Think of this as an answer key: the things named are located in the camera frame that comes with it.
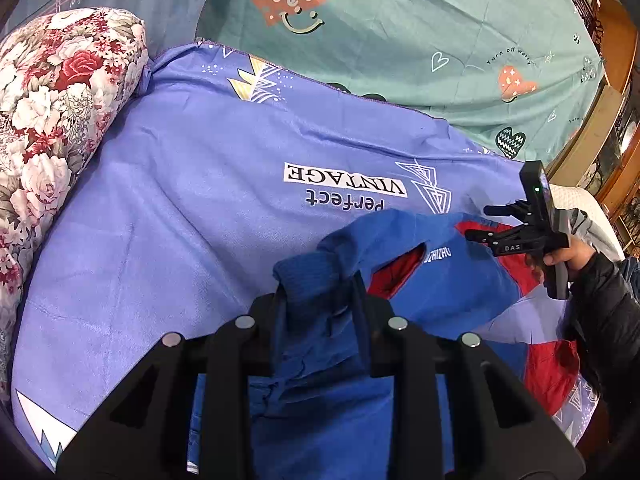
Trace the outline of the black jacket right forearm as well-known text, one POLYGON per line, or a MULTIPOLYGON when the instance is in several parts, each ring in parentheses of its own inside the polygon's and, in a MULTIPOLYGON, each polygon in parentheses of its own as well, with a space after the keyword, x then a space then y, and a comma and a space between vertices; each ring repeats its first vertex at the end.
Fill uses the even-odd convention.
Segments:
POLYGON ((580 372, 616 424, 639 411, 639 304, 617 266, 596 252, 570 288, 569 334, 580 372))

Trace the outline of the person's right hand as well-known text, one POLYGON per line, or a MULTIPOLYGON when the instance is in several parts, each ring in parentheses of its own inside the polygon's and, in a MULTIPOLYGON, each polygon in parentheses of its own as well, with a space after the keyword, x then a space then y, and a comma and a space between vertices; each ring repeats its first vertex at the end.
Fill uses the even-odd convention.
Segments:
POLYGON ((560 248, 554 252, 549 252, 542 258, 534 258, 532 255, 525 256, 526 266, 532 271, 534 279, 543 283, 546 280, 546 267, 563 263, 567 268, 568 280, 575 281, 580 271, 587 265, 592 256, 596 253, 593 247, 585 243, 575 235, 570 236, 570 246, 560 248))

